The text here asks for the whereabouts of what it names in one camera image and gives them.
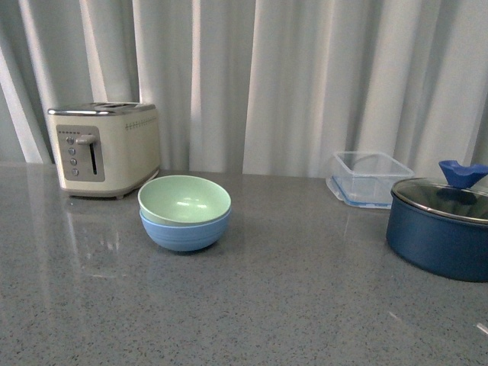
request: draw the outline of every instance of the container lid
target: container lid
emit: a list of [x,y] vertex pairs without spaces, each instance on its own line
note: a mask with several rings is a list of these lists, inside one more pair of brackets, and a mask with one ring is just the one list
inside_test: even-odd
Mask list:
[[118,116],[155,109],[154,104],[94,102],[50,108],[47,113],[58,116]]
[[488,224],[488,193],[454,188],[426,178],[398,181],[391,191],[403,202],[431,214]]

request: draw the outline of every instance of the toaster lever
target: toaster lever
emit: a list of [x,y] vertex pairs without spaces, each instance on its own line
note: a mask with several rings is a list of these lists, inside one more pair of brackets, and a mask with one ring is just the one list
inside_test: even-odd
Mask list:
[[78,145],[91,145],[96,140],[97,138],[94,135],[81,135],[80,137],[76,138],[76,143]]

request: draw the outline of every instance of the blue bowl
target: blue bowl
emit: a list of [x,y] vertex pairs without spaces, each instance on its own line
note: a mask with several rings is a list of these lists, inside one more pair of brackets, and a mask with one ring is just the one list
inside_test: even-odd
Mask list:
[[209,223],[191,226],[169,226],[154,223],[139,212],[147,235],[159,246],[176,252],[203,249],[216,242],[229,224],[229,209],[223,216]]

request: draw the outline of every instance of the blue pot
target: blue pot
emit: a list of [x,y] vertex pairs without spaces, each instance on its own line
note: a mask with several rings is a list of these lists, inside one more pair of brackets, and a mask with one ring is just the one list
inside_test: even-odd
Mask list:
[[397,182],[387,228],[392,250],[431,273],[488,281],[488,195],[426,179]]

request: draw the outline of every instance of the green bowl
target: green bowl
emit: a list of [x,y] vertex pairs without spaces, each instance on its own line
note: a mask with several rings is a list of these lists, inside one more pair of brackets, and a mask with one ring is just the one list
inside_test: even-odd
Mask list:
[[230,209],[230,196],[225,189],[191,175],[167,175],[148,181],[137,198],[144,217],[161,225],[208,223]]

